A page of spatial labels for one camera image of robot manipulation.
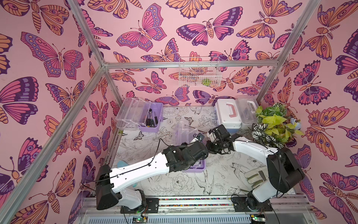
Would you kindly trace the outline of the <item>white toolbox clear lid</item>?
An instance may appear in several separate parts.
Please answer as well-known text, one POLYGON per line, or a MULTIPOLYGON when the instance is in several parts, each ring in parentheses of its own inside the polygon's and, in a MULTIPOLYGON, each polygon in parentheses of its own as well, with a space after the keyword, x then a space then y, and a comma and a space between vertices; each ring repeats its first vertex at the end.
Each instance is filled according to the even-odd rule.
POLYGON ((235 100, 241 119, 241 129, 251 128, 257 122, 256 110, 259 107, 255 98, 240 97, 235 100))

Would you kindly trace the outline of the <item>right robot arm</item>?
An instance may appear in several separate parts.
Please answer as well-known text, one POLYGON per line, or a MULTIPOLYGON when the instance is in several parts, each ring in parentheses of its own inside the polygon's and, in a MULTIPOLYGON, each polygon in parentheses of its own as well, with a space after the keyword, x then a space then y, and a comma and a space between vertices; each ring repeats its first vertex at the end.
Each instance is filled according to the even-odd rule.
POLYGON ((236 151, 266 166, 268 178, 247 194, 246 204, 252 211, 260 209, 264 202, 279 193, 287 193, 305 178, 301 166, 286 147, 264 146, 237 133, 230 134, 223 125, 209 130, 207 136, 210 139, 207 141, 209 153, 224 155, 226 149, 229 152, 236 151))

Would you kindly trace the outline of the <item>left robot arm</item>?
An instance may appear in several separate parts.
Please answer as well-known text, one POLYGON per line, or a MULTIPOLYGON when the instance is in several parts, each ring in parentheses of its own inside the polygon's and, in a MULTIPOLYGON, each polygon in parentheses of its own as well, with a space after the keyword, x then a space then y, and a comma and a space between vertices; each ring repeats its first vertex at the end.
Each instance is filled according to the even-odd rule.
POLYGON ((169 145, 154 157, 125 167, 101 166, 95 181, 97 210, 115 205, 134 211, 146 208, 144 192, 129 187, 152 176, 187 170, 197 161, 206 159, 208 150, 203 139, 200 133, 190 143, 169 145))

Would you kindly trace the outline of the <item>work glove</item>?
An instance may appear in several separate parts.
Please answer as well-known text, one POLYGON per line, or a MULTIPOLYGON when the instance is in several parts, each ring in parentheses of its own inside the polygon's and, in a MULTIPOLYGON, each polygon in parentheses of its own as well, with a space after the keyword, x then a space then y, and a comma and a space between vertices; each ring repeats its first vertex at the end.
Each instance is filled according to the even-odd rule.
POLYGON ((251 188, 256 188, 269 179, 267 167, 259 167, 244 174, 251 188))

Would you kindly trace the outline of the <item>potted green plant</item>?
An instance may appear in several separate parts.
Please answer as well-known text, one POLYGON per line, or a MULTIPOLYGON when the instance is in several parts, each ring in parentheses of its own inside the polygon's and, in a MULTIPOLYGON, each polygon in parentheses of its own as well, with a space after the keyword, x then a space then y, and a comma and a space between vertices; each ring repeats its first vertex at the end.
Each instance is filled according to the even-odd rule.
POLYGON ((287 115, 288 109, 281 103, 256 111, 256 123, 251 127, 252 138, 267 147, 293 147, 296 137, 303 136, 300 120, 287 115))

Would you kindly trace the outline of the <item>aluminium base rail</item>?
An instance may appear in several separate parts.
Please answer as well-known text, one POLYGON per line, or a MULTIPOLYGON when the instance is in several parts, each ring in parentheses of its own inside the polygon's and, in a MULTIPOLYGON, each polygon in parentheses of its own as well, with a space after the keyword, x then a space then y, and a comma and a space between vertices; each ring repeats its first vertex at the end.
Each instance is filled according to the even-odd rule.
POLYGON ((244 204, 245 196, 149 197, 139 213, 116 205, 96 209, 94 198, 83 200, 76 224, 318 224, 305 196, 270 199, 258 211, 244 204))

